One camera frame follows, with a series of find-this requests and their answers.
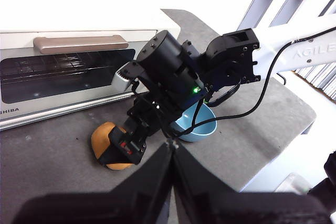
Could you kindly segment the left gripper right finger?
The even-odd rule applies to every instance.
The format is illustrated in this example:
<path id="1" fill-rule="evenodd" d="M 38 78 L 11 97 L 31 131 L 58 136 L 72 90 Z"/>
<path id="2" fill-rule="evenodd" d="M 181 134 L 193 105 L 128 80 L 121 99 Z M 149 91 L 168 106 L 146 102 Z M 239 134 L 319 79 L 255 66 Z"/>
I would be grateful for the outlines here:
<path id="1" fill-rule="evenodd" d="M 235 191 L 182 146 L 174 150 L 174 176 L 191 223 L 331 223 L 312 196 Z"/>

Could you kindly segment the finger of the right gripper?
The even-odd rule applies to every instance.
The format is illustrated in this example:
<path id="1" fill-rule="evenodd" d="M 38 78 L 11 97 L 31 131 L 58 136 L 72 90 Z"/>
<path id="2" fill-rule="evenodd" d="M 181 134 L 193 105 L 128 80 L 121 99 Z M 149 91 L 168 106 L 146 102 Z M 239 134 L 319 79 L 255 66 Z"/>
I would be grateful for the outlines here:
<path id="1" fill-rule="evenodd" d="M 146 150 L 146 133 L 136 130 L 133 134 L 124 133 L 114 127 L 108 133 L 109 146 L 98 158 L 103 165 L 140 163 Z"/>

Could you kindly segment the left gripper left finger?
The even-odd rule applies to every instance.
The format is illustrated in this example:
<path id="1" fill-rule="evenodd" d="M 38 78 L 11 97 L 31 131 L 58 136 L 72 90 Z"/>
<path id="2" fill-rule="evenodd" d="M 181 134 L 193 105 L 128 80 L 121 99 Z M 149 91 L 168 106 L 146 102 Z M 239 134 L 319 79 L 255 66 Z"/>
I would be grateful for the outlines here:
<path id="1" fill-rule="evenodd" d="M 173 147 L 162 144 L 113 190 L 49 194 L 23 204 L 13 223 L 167 223 Z"/>

